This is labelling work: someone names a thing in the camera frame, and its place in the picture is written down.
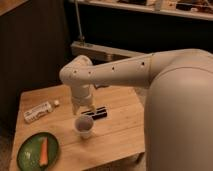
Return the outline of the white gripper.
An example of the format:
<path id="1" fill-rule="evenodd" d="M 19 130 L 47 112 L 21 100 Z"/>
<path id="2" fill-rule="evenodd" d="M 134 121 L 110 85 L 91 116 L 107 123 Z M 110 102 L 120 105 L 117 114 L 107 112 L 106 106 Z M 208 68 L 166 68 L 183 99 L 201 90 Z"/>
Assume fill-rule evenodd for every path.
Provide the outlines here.
<path id="1" fill-rule="evenodd" d="M 97 112 L 93 105 L 93 95 L 89 85 L 71 87 L 71 101 L 73 115 L 77 115 L 81 106 L 87 106 L 93 113 Z"/>

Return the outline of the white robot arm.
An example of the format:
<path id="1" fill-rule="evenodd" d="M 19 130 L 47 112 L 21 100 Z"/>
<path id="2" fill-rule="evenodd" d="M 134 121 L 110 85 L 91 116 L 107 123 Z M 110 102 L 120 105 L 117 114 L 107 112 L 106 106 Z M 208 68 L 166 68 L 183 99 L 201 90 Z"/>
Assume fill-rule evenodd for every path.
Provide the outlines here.
<path id="1" fill-rule="evenodd" d="M 213 171 L 213 54 L 154 52 L 94 65 L 79 55 L 59 72 L 74 108 L 90 106 L 90 86 L 146 87 L 147 171 Z"/>

